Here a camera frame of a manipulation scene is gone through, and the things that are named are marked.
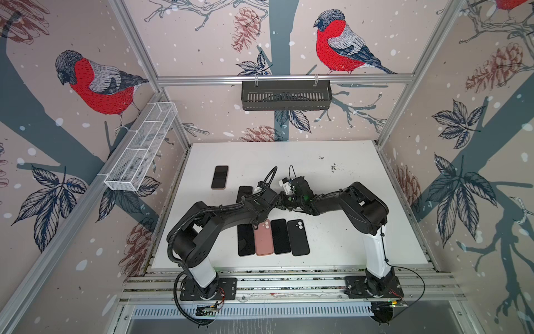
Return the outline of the black phone case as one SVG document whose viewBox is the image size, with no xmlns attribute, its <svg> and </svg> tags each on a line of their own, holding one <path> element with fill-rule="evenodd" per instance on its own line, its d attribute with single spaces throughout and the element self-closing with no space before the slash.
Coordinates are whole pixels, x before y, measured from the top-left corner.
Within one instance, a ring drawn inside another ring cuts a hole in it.
<svg viewBox="0 0 534 334">
<path fill-rule="evenodd" d="M 307 256 L 310 254 L 310 245 L 307 239 L 305 224 L 301 219 L 287 222 L 289 241 L 293 256 Z"/>
</svg>

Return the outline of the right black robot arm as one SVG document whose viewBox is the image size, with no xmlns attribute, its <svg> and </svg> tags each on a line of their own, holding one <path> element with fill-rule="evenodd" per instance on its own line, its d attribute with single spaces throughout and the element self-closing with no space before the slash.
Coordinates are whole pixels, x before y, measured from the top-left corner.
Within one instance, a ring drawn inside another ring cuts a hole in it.
<svg viewBox="0 0 534 334">
<path fill-rule="evenodd" d="M 327 212 L 342 211 L 356 230 L 364 235 L 367 256 L 366 290 L 379 297 L 389 292 L 396 278 L 385 252 L 383 227 L 387 224 L 389 208 L 362 183 L 327 194 L 316 195 L 304 177 L 283 178 L 281 208 L 320 216 Z"/>
</svg>

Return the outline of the black phone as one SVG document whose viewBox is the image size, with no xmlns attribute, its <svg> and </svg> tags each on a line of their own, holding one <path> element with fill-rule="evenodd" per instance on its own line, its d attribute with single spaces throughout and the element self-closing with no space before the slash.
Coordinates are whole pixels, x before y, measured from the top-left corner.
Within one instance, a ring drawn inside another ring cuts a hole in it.
<svg viewBox="0 0 534 334">
<path fill-rule="evenodd" d="M 289 232 L 285 219 L 276 219 L 271 221 L 273 249 L 276 255 L 287 254 L 291 252 Z"/>
<path fill-rule="evenodd" d="M 250 224 L 237 226 L 238 255 L 240 257 L 251 256 L 256 253 L 254 229 Z"/>
<path fill-rule="evenodd" d="M 240 203 L 243 200 L 243 197 L 252 195 L 253 190 L 254 188 L 252 186 L 240 186 L 236 197 L 236 203 Z"/>
<path fill-rule="evenodd" d="M 228 179 L 229 166 L 217 166 L 214 170 L 211 188 L 215 190 L 225 189 Z"/>
</svg>

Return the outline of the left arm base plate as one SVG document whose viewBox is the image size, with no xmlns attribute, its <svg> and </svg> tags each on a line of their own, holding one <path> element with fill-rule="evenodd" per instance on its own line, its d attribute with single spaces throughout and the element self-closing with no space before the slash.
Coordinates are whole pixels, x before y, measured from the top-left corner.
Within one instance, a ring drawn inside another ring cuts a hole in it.
<svg viewBox="0 0 534 334">
<path fill-rule="evenodd" d="M 185 278 L 179 286 L 180 301 L 233 301 L 236 299 L 236 278 L 215 278 L 205 288 L 200 287 L 192 278 Z"/>
</svg>

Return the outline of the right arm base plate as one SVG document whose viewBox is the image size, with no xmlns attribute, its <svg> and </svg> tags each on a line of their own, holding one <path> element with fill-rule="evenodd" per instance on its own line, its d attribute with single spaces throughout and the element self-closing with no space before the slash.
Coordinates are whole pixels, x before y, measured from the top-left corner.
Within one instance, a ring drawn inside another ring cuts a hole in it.
<svg viewBox="0 0 534 334">
<path fill-rule="evenodd" d="M 343 291 L 350 299 L 403 299 L 404 292 L 397 277 L 370 278 L 366 276 L 347 276 L 344 278 Z"/>
</svg>

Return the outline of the pink phone case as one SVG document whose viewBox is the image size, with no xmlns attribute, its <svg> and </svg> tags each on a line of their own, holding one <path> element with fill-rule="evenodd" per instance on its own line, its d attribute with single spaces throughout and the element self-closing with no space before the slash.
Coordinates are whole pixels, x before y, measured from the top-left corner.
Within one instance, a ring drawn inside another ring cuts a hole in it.
<svg viewBox="0 0 534 334">
<path fill-rule="evenodd" d="M 272 228 L 269 220 L 260 223 L 254 231 L 254 243 L 257 256 L 274 254 Z"/>
</svg>

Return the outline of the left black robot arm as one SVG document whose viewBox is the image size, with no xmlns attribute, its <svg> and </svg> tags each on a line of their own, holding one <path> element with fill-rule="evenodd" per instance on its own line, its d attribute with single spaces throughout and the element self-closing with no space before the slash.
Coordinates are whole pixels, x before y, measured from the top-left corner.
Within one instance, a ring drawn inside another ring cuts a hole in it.
<svg viewBox="0 0 534 334">
<path fill-rule="evenodd" d="M 238 225 L 257 228 L 281 203 L 281 195 L 272 189 L 243 196 L 230 205 L 208 206 L 197 202 L 168 233 L 168 259 L 181 267 L 198 288 L 212 288 L 218 274 L 209 261 L 209 254 L 220 233 Z"/>
</svg>

